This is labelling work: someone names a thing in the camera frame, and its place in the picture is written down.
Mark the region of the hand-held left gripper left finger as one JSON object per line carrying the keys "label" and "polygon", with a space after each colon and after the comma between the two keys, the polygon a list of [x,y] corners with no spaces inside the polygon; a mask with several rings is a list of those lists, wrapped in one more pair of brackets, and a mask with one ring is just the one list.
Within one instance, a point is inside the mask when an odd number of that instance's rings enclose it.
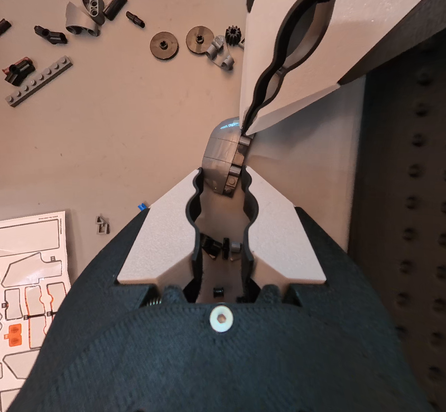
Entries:
{"label": "hand-held left gripper left finger", "polygon": [[196,220],[202,212],[203,169],[193,170],[148,208],[117,276],[121,284],[179,286],[195,303],[203,281],[203,253]]}

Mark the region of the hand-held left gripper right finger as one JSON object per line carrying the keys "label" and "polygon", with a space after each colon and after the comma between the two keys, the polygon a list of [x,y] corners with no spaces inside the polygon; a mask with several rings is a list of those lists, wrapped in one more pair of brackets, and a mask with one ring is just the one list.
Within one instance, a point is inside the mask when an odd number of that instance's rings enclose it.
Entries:
{"label": "hand-held left gripper right finger", "polygon": [[254,303],[267,285],[283,297],[292,284],[321,285],[326,275],[296,207],[252,168],[242,168],[243,232],[241,280],[243,299]]}

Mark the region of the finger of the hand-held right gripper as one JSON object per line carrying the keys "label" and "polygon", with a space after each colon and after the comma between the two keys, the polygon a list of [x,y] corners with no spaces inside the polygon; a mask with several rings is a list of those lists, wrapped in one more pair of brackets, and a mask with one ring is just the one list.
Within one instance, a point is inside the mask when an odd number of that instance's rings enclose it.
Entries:
{"label": "finger of the hand-held right gripper", "polygon": [[330,93],[293,97],[293,108],[259,112],[278,95],[285,76],[303,65],[325,36],[330,0],[248,0],[240,96],[242,130],[264,130]]}
{"label": "finger of the hand-held right gripper", "polygon": [[245,134],[445,28],[445,0],[247,0]]}

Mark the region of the dark grey domed lego assembly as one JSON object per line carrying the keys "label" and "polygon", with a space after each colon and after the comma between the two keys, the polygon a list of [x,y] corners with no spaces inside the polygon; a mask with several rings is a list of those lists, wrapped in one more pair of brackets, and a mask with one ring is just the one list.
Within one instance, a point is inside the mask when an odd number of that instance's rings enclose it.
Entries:
{"label": "dark grey domed lego assembly", "polygon": [[241,135],[239,117],[222,121],[211,132],[203,155],[204,181],[226,197],[233,197],[249,148],[239,145]]}

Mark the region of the black and grey lego linkage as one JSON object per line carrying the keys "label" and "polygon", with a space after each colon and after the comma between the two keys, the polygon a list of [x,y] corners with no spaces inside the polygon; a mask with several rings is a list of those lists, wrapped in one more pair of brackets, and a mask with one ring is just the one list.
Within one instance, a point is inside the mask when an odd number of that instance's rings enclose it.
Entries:
{"label": "black and grey lego linkage", "polygon": [[200,244],[213,260],[217,259],[220,254],[223,260],[237,260],[241,257],[243,248],[242,242],[231,241],[229,237],[224,237],[223,241],[219,242],[204,233],[200,233]]}

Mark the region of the round grey lego disc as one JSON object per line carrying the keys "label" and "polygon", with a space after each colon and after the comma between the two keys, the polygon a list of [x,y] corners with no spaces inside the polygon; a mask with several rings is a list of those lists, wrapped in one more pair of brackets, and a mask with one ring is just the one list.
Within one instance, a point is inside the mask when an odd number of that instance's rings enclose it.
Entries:
{"label": "round grey lego disc", "polygon": [[212,41],[213,32],[206,26],[193,27],[186,36],[186,45],[188,49],[195,54],[205,54]]}
{"label": "round grey lego disc", "polygon": [[153,56],[161,60],[169,60],[175,57],[179,49],[176,37],[167,31],[155,34],[149,47]]}

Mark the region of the black lego tube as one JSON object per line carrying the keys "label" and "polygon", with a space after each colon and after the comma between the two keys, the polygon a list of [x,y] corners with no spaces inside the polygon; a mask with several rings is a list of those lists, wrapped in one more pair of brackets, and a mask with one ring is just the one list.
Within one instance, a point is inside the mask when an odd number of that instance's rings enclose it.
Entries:
{"label": "black lego tube", "polygon": [[114,20],[126,3],[127,0],[111,0],[103,9],[104,17],[109,21]]}

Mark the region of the grey triangular lego liftarm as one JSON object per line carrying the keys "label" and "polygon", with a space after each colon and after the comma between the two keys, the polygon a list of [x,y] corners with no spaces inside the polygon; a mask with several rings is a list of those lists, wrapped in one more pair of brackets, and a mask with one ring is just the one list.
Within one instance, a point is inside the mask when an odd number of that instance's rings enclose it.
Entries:
{"label": "grey triangular lego liftarm", "polygon": [[105,16],[103,13],[104,2],[103,0],[81,0],[88,15],[99,26],[105,22]]}

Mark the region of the light grey curved lego panel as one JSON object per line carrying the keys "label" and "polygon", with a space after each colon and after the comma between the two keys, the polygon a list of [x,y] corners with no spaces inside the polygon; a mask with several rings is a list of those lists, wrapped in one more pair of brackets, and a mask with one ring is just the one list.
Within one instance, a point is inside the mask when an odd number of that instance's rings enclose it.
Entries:
{"label": "light grey curved lego panel", "polygon": [[98,24],[72,2],[66,5],[66,29],[74,35],[86,32],[94,37],[99,36]]}

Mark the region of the long grey studded lego plate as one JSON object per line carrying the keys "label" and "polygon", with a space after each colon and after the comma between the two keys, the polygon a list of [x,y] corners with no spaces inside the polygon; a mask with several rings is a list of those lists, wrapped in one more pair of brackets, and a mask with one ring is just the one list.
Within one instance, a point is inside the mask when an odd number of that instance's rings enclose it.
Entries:
{"label": "long grey studded lego plate", "polygon": [[18,89],[5,97],[6,103],[10,107],[16,107],[26,99],[44,88],[49,82],[63,74],[73,65],[70,57],[62,56],[56,62],[45,68],[36,76],[26,79]]}

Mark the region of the black angled lego connector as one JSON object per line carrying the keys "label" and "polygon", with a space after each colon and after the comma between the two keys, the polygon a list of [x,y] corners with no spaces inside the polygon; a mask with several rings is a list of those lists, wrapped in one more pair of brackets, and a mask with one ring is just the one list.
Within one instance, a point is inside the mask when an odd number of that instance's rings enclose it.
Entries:
{"label": "black angled lego connector", "polygon": [[51,30],[43,28],[39,25],[34,26],[34,32],[41,38],[50,42],[52,45],[68,43],[67,37],[62,32],[51,31]]}

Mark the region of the black and red lego connector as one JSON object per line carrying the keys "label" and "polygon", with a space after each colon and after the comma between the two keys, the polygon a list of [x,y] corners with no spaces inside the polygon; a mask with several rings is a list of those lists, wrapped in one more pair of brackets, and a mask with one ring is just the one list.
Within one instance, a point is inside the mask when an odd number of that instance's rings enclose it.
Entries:
{"label": "black and red lego connector", "polygon": [[13,86],[19,87],[25,78],[35,71],[33,61],[24,57],[16,63],[9,65],[7,68],[2,69],[4,73],[5,81]]}

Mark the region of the sticker sheet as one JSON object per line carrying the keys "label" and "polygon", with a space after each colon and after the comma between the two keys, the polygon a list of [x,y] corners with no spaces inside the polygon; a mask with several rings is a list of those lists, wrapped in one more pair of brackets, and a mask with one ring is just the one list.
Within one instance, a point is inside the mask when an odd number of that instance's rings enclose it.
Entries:
{"label": "sticker sheet", "polygon": [[27,379],[70,290],[65,211],[0,222],[1,411]]}

